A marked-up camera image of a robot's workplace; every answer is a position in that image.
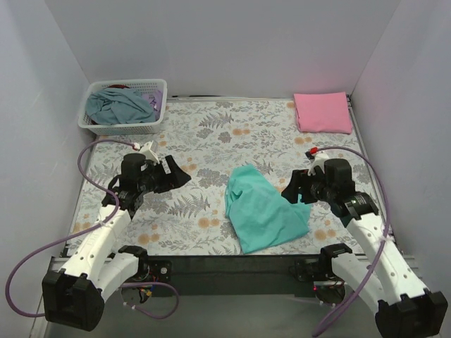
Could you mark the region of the teal t-shirt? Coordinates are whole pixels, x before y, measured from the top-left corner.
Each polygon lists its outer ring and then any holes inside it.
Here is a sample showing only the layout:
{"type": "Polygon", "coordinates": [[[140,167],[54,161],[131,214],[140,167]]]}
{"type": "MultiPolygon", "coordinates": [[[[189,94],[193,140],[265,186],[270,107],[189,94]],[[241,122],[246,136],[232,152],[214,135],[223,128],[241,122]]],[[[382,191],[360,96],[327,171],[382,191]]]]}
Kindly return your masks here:
{"type": "Polygon", "coordinates": [[[310,207],[298,199],[294,204],[284,199],[253,165],[232,171],[225,189],[225,216],[244,254],[305,236],[310,213],[310,207]]]}

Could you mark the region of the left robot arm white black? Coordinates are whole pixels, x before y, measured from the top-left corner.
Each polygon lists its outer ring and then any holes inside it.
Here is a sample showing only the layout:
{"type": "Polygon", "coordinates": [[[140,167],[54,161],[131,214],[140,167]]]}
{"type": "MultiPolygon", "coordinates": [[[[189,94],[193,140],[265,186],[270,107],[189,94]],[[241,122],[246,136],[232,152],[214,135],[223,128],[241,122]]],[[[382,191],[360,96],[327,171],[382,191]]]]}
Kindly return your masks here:
{"type": "Polygon", "coordinates": [[[190,181],[172,156],[165,160],[162,164],[150,151],[123,157],[121,171],[109,182],[101,202],[98,223],[61,268],[42,280],[47,321],[92,331],[106,301],[123,284],[149,289],[160,283],[152,276],[147,250],[140,246],[124,246],[111,262],[106,259],[146,194],[169,192],[190,181]]]}

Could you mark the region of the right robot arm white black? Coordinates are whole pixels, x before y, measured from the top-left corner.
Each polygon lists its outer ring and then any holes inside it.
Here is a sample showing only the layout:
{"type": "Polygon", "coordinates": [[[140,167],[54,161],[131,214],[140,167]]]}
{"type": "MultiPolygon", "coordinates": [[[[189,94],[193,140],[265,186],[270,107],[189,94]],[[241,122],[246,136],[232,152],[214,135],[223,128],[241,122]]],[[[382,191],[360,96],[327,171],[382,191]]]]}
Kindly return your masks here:
{"type": "Polygon", "coordinates": [[[374,314],[382,337],[433,337],[439,334],[448,309],[442,292],[432,292],[420,280],[395,243],[383,234],[385,226],[373,199],[357,191],[350,164],[342,158],[314,160],[309,169],[294,170],[283,190],[290,203],[326,202],[333,215],[357,240],[365,265],[345,244],[323,247],[320,274],[340,278],[374,314]]]}

